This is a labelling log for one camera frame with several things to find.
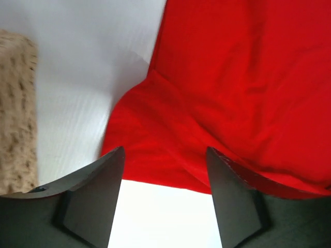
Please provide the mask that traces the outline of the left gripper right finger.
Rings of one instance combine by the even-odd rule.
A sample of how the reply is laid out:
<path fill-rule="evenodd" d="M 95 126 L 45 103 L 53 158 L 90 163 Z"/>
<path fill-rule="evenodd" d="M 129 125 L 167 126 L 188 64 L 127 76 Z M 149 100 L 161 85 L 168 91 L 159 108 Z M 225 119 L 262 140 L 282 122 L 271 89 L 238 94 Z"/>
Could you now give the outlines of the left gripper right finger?
<path fill-rule="evenodd" d="M 269 180 L 212 147 L 206 165 L 223 247 L 330 247 L 330 196 Z"/>

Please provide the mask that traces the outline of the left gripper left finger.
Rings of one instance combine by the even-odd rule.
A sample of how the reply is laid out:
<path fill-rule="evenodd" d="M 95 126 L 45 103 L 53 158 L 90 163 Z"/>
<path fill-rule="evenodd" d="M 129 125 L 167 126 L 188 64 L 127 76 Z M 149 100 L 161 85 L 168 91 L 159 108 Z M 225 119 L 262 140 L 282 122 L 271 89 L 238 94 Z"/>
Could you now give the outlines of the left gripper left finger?
<path fill-rule="evenodd" d="M 1 247 L 107 247 L 124 165 L 118 147 L 27 193 L 1 196 Z"/>

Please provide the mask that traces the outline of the red t shirt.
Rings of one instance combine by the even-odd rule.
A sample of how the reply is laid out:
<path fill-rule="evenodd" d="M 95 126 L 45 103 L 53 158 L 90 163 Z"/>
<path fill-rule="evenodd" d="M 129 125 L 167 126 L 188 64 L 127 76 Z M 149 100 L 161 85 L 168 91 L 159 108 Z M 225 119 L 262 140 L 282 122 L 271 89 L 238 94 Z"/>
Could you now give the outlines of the red t shirt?
<path fill-rule="evenodd" d="M 330 196 L 330 1 L 167 1 L 101 154 L 119 146 L 127 180 L 208 194 L 213 147 L 264 193 Z"/>

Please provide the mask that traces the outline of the wicker basket with cloth liner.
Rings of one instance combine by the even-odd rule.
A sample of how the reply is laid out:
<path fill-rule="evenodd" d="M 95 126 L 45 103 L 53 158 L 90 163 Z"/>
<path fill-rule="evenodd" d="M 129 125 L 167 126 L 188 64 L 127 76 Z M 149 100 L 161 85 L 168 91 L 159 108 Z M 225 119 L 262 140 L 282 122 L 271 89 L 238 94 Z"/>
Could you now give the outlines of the wicker basket with cloth liner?
<path fill-rule="evenodd" d="M 38 185 L 36 45 L 1 30 L 1 194 Z"/>

